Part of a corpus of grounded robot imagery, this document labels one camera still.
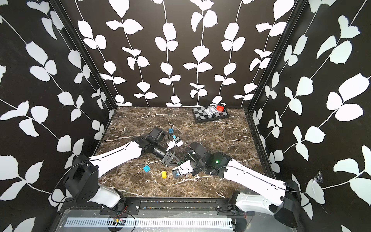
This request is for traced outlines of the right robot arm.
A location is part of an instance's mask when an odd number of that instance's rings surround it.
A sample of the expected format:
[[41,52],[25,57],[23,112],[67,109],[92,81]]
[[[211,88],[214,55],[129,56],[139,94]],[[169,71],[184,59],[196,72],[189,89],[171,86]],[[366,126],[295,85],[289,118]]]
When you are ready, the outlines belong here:
[[185,161],[172,170],[175,178],[203,172],[236,182],[254,194],[240,192],[233,195],[230,203],[235,208],[242,212],[268,214],[288,227],[299,227],[301,194],[295,181],[284,182],[267,177],[222,152],[211,153],[197,142],[188,147]]

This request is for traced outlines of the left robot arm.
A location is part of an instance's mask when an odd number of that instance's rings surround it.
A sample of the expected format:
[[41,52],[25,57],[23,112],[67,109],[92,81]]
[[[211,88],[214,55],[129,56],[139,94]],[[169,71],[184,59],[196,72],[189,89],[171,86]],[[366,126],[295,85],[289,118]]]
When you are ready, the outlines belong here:
[[133,138],[127,144],[101,155],[87,158],[80,156],[63,178],[65,188],[78,204],[93,202],[108,208],[120,208],[125,204],[125,197],[117,190],[99,184],[99,178],[112,169],[144,154],[151,153],[167,166],[178,166],[180,161],[170,149],[180,147],[183,141],[172,135],[167,148],[160,143],[166,132],[158,127],[144,136]]

